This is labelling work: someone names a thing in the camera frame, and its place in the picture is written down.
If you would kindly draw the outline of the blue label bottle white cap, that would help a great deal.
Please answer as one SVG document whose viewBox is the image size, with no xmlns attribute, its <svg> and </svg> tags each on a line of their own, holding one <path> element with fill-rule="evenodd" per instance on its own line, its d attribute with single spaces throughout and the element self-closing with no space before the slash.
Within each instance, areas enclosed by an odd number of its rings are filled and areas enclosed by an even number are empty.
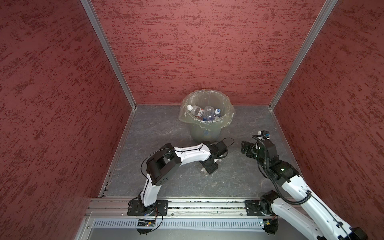
<svg viewBox="0 0 384 240">
<path fill-rule="evenodd" d="M 214 118 L 215 119 L 220 118 L 221 114 L 222 114 L 221 109 L 219 109 L 219 108 L 215 109 L 215 111 L 214 111 Z"/>
</svg>

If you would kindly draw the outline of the blue label Pocari bottle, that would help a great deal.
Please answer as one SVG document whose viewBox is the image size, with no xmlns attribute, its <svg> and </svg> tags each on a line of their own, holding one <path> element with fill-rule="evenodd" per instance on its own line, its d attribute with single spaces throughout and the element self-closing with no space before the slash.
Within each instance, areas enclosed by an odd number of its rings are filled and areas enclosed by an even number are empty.
<svg viewBox="0 0 384 240">
<path fill-rule="evenodd" d="M 215 119 L 215 108 L 212 106 L 205 106 L 203 113 L 203 121 L 209 122 Z"/>
</svg>

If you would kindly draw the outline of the red white label water bottle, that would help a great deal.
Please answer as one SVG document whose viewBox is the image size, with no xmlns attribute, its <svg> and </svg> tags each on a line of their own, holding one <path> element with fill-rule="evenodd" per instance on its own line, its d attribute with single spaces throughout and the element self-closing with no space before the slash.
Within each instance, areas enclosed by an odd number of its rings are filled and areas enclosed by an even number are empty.
<svg viewBox="0 0 384 240">
<path fill-rule="evenodd" d="M 204 114 L 204 109 L 196 105 L 187 105 L 187 110 L 197 118 L 201 118 Z"/>
</svg>

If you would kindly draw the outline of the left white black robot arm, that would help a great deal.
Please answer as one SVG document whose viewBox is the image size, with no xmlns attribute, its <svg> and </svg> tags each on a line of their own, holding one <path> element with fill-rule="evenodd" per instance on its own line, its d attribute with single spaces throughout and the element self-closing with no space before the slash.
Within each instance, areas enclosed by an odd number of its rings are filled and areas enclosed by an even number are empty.
<svg viewBox="0 0 384 240">
<path fill-rule="evenodd" d="M 215 144 L 203 142 L 197 146 L 183 148 L 173 147 L 172 144 L 162 146 L 145 160 L 147 181 L 139 197 L 142 206 L 148 208 L 156 203 L 161 186 L 179 167 L 199 162 L 203 166 L 203 171 L 210 175 L 218 169 L 218 162 L 227 154 L 228 146 L 223 141 Z"/>
</svg>

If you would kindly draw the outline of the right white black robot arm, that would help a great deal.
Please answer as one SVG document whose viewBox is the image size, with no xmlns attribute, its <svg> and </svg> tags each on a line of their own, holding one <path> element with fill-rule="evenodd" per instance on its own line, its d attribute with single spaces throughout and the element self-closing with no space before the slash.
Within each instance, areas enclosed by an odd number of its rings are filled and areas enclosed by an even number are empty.
<svg viewBox="0 0 384 240">
<path fill-rule="evenodd" d="M 256 160 L 275 189 L 261 196 L 256 210 L 266 217 L 281 217 L 309 240 L 366 240 L 367 234 L 332 211 L 307 185 L 300 173 L 282 161 L 276 146 L 254 135 L 255 143 L 242 142 L 242 154 Z"/>
</svg>

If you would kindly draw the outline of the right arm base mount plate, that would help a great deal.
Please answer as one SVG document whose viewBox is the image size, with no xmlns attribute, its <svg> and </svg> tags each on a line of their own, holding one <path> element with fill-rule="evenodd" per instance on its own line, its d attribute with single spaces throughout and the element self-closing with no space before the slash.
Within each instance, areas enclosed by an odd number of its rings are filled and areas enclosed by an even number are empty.
<svg viewBox="0 0 384 240">
<path fill-rule="evenodd" d="M 246 200 L 245 209 L 249 217 L 273 217 L 272 204 L 267 200 Z"/>
</svg>

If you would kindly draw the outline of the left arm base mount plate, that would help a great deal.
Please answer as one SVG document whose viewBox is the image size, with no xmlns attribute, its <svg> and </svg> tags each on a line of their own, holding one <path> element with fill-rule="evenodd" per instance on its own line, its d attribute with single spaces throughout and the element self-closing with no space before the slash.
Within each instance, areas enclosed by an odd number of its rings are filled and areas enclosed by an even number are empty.
<svg viewBox="0 0 384 240">
<path fill-rule="evenodd" d="M 141 200 L 132 199 L 128 203 L 128 216 L 166 216 L 169 201 L 157 200 L 153 205 L 145 207 Z"/>
</svg>

